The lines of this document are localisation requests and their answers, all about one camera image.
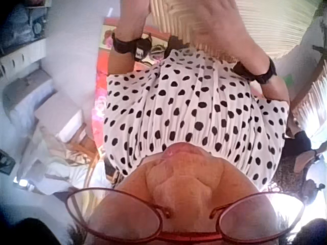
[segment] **woman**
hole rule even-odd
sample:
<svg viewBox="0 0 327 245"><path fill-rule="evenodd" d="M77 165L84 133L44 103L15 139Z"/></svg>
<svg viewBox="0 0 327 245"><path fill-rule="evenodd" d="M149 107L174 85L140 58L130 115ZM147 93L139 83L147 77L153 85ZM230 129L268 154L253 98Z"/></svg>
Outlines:
<svg viewBox="0 0 327 245"><path fill-rule="evenodd" d="M140 38L149 2L121 1L116 39ZM214 207L256 193L271 180L284 145L289 96L248 35L234 0L190 4L213 45L237 57L252 76L268 77L261 85L265 98L251 95L234 64L202 51L173 50L158 65L136 72L130 53L112 51L104 140L111 164L126 177L118 190L169 207L174 215L164 230L205 232L214 227L208 220ZM99 229L115 221L108 211L112 201L105 199L107 211L94 215Z"/></svg>

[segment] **floor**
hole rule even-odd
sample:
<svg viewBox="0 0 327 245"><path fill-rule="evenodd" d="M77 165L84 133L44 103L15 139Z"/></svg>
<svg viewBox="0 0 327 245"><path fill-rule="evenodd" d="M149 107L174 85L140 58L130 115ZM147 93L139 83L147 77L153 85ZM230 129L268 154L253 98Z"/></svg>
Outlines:
<svg viewBox="0 0 327 245"><path fill-rule="evenodd" d="M83 109L89 134L101 25L105 16L118 15L118 0L56 0L53 1L49 12L47 57L42 61L42 67L54 79L56 88L66 93ZM313 43L323 44L316 24L309 29L301 46L276 63L281 76L292 74L292 96L295 96L302 84L308 80L319 60L319 55L311 51ZM8 189L11 188L10 181L5 184ZM20 212L11 217L12 220L17 221L27 215L38 217L63 244L66 244L67 224L70 224L71 220L66 215L63 204L54 198L38 198L30 194L21 191L7 192L8 207L13 203L20 203L16 207Z"/></svg>

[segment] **light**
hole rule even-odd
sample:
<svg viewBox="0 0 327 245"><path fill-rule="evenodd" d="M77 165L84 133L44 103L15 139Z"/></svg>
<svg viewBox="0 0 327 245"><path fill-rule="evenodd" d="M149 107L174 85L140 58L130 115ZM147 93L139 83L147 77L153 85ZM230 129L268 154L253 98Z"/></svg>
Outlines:
<svg viewBox="0 0 327 245"><path fill-rule="evenodd" d="M22 187L26 187L26 186L28 185L28 183L29 183L29 182L28 182L27 180L20 180L18 184L19 184L20 186L22 186Z"/></svg>

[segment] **clothing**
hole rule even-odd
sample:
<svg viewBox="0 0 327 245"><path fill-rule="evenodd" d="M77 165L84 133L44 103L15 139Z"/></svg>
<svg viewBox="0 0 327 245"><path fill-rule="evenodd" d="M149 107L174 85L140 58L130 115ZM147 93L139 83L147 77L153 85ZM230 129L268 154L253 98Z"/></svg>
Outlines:
<svg viewBox="0 0 327 245"><path fill-rule="evenodd" d="M289 106L254 98L232 64L187 48L148 70L108 77L105 151L124 176L188 142L228 160L261 189L281 157Z"/></svg>
<svg viewBox="0 0 327 245"><path fill-rule="evenodd" d="M282 158L298 156L303 152L311 150L311 141L305 131L300 131L294 135L294 139L285 139L282 150Z"/></svg>

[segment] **white dress with black dots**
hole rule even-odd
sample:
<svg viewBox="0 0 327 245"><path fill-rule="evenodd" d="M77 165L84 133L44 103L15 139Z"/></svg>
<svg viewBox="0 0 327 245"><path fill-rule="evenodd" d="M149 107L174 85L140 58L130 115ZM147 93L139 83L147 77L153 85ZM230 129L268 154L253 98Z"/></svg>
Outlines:
<svg viewBox="0 0 327 245"><path fill-rule="evenodd" d="M146 156L189 142L263 188L281 157L289 106L254 98L233 66L188 48L148 70L110 75L104 140L111 164L127 176Z"/></svg>

